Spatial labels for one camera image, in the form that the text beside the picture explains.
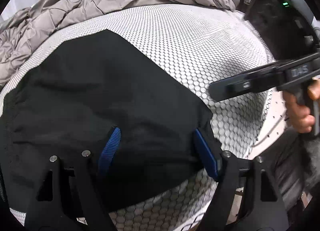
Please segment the person's right hand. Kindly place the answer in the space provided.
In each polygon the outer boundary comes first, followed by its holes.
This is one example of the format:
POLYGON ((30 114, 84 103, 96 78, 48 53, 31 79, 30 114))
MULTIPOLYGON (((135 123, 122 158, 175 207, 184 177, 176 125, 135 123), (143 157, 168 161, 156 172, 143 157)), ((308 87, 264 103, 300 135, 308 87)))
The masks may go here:
MULTIPOLYGON (((308 95, 319 104, 319 79, 313 80, 313 83, 308 87, 308 95)), ((316 119, 311 115, 310 109, 299 105, 296 97, 289 92, 283 91, 282 96, 285 101, 286 113, 293 128, 298 133, 311 132, 316 119)))

